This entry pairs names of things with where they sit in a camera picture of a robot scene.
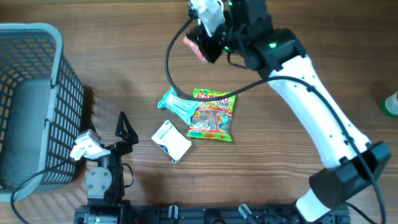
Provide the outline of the white plaster pack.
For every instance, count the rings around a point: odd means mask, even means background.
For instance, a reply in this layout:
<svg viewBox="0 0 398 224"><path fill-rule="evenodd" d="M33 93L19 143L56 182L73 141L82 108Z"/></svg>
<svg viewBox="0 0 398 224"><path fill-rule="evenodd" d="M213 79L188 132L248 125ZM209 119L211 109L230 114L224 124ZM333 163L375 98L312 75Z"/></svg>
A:
<svg viewBox="0 0 398 224"><path fill-rule="evenodd" d="M151 136L151 139L172 158L174 164L193 145L169 120L164 121L161 127Z"/></svg>

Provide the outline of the teal snack pack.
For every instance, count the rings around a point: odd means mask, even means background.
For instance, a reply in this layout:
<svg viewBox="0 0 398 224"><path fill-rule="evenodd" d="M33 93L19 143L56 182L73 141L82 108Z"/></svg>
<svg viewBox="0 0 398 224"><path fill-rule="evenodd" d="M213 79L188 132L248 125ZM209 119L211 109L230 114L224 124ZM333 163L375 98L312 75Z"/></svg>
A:
<svg viewBox="0 0 398 224"><path fill-rule="evenodd" d="M165 93L158 102L159 109L168 109L172 113L178 115L187 125L191 125L194 112L199 107L199 101L184 100L177 95L177 92L171 86L170 90Z"/></svg>

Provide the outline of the Haribo gummy candy bag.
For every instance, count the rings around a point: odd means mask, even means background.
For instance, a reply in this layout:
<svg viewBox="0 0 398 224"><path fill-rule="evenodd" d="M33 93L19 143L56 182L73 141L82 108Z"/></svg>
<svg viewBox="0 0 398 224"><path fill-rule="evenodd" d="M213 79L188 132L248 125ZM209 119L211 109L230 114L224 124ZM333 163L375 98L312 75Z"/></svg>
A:
<svg viewBox="0 0 398 224"><path fill-rule="evenodd" d="M201 101L195 110L187 137L232 141L230 126L236 95L216 101Z"/></svg>

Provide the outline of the green lid jar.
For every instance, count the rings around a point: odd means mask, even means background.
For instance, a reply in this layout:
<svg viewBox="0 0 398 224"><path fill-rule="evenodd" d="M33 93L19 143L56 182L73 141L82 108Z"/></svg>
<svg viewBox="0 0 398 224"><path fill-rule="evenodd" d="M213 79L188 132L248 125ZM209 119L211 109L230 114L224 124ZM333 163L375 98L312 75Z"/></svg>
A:
<svg viewBox="0 0 398 224"><path fill-rule="evenodd" d="M397 92L393 93L391 96L388 96L381 103L381 111L386 116L397 117L398 115Z"/></svg>

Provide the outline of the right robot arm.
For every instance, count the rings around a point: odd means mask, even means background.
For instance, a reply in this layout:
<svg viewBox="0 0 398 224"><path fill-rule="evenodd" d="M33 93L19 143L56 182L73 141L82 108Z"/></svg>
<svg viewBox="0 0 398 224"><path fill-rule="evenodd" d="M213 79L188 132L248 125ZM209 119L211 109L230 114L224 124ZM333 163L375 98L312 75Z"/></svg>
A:
<svg viewBox="0 0 398 224"><path fill-rule="evenodd" d="M290 106L314 141L324 168L295 203L302 223L316 223L369 186L376 186L390 150L373 143L345 116L289 29L276 29L264 1L190 1L200 25L187 34L213 63L222 51L244 59Z"/></svg>

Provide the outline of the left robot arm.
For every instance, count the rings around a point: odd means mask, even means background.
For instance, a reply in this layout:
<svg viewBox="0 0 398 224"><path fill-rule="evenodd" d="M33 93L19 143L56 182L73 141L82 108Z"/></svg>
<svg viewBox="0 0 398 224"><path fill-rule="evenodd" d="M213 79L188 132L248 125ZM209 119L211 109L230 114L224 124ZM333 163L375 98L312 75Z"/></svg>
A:
<svg viewBox="0 0 398 224"><path fill-rule="evenodd" d="M123 171L126 163L122 156L132 152L132 146L139 138L130 125L126 114L119 113L115 136L121 140L105 147L109 154L94 161L98 167L86 177L87 206L75 210L74 223L136 223L131 203L123 199L125 189Z"/></svg>

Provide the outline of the grey plastic mesh basket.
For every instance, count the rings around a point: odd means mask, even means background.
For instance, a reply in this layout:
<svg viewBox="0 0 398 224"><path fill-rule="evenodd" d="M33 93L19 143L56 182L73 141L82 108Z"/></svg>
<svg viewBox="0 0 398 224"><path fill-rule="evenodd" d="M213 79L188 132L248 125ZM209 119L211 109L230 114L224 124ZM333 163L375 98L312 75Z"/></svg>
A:
<svg viewBox="0 0 398 224"><path fill-rule="evenodd" d="M1 201L60 189L78 173L83 84L46 23L1 24Z"/></svg>

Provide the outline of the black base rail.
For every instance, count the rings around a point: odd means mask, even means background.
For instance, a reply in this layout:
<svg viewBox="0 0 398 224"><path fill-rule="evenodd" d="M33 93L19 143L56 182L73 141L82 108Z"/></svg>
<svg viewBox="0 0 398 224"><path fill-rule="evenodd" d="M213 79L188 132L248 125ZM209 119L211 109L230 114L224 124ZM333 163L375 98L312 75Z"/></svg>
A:
<svg viewBox="0 0 398 224"><path fill-rule="evenodd" d="M291 204L268 204L238 207L169 207L131 206L130 208L96 208L75 210L74 223L306 223Z"/></svg>

